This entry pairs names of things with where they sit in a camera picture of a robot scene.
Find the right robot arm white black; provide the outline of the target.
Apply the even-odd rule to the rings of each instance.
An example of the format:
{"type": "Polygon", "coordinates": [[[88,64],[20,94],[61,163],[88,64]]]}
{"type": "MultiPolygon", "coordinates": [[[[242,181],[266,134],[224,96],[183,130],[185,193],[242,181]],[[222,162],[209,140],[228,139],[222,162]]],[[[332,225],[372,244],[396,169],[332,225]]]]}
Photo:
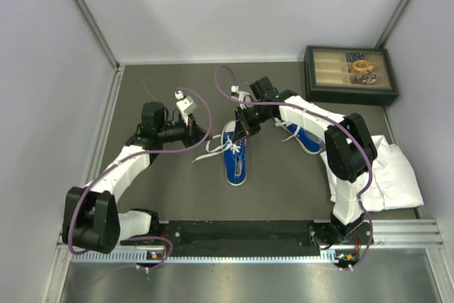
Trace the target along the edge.
{"type": "Polygon", "coordinates": [[[230,98],[238,103],[234,141],[255,135],[270,119],[293,125],[321,140],[337,184],[331,235],[339,243],[354,238],[367,218],[362,195],[372,184],[372,164],[377,158],[363,117],[357,113],[335,114],[307,102],[296,92],[280,92],[268,77],[252,83],[249,92],[234,84],[230,93],[230,98]]]}

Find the white folded shirt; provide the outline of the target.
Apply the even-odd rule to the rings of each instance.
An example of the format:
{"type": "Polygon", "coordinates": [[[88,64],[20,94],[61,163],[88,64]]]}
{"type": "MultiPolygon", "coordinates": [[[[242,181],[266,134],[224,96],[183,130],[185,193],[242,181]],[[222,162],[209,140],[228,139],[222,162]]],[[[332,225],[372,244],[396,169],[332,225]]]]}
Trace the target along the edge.
{"type": "Polygon", "coordinates": [[[414,208],[423,198],[414,170],[399,146],[384,136],[373,136],[377,158],[372,162],[372,184],[361,195],[368,211],[414,208]]]}

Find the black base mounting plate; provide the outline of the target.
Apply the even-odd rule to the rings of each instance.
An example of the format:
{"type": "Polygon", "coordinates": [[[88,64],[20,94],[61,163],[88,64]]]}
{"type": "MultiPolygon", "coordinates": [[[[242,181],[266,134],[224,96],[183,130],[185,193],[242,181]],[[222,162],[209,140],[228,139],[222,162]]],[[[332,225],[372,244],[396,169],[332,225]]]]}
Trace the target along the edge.
{"type": "Polygon", "coordinates": [[[174,257],[278,257],[318,255],[321,246],[366,246],[370,225],[348,235],[330,221],[169,221],[152,235],[169,239],[174,257]]]}

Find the black compartment display box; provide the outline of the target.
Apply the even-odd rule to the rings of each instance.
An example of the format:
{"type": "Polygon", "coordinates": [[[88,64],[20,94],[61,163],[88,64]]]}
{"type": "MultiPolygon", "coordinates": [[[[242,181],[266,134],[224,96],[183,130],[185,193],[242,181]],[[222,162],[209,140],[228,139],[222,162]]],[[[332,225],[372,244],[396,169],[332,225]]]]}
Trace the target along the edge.
{"type": "Polygon", "coordinates": [[[304,51],[305,95],[311,102],[390,106],[399,96],[389,53],[383,48],[335,48],[309,45],[304,51]],[[346,53],[364,53],[375,65],[374,85],[353,84],[357,74],[346,53]]]}

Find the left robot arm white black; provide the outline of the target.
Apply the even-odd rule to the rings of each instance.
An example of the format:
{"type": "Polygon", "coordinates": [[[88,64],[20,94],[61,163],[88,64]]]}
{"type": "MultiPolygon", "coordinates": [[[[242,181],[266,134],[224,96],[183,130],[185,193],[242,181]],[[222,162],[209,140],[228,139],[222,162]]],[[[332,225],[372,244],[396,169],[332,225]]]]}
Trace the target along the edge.
{"type": "Polygon", "coordinates": [[[158,155],[165,154],[166,143],[181,142],[191,150],[209,135],[194,118],[196,104],[191,97],[176,103],[176,121],[168,119],[164,104],[144,104],[141,121],[116,159],[83,187],[72,187],[65,198],[62,241],[70,252],[108,254],[124,240],[139,237],[144,243],[156,242],[161,234],[157,214],[145,209],[118,212],[117,203],[139,174],[148,169],[158,155]]]}

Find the yellow item in box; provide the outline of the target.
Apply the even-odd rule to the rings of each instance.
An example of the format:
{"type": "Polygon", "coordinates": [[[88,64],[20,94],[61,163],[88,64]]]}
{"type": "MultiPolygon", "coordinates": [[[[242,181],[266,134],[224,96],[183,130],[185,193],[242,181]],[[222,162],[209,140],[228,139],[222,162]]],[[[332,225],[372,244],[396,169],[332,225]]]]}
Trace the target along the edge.
{"type": "Polygon", "coordinates": [[[354,72],[365,72],[374,70],[375,65],[369,60],[356,60],[351,67],[354,72]]]}

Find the blue patterned item in box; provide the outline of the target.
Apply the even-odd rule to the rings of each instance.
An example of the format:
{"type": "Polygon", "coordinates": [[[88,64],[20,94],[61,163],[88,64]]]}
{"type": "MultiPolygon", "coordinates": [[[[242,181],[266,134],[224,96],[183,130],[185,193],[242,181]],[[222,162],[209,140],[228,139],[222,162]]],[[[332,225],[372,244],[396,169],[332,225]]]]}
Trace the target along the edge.
{"type": "Polygon", "coordinates": [[[354,63],[358,60],[364,60],[365,54],[364,53],[346,53],[345,58],[346,58],[347,63],[354,63]]]}

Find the blue sneaker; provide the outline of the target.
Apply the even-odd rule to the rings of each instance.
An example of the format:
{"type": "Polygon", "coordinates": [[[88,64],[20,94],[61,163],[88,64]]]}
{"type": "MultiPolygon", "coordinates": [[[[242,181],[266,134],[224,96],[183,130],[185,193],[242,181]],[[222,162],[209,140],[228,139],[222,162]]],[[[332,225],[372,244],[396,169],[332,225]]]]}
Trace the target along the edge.
{"type": "Polygon", "coordinates": [[[319,154],[322,150],[322,142],[311,137],[303,128],[300,130],[299,139],[291,140],[295,140],[301,149],[310,155],[319,154]]]}
{"type": "Polygon", "coordinates": [[[246,140],[236,143],[232,141],[235,127],[235,121],[229,121],[224,126],[221,133],[221,144],[223,146],[222,154],[227,181],[233,186],[240,186],[246,180],[246,140]]]}

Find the floral item in box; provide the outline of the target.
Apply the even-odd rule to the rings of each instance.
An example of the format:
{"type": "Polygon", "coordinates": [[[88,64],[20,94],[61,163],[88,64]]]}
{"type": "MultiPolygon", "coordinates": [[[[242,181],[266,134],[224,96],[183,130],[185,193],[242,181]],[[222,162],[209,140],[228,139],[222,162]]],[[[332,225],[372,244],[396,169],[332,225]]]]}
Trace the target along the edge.
{"type": "Polygon", "coordinates": [[[378,81],[378,75],[375,74],[371,70],[366,70],[362,72],[358,72],[354,78],[352,83],[359,84],[359,85],[374,85],[378,81]]]}

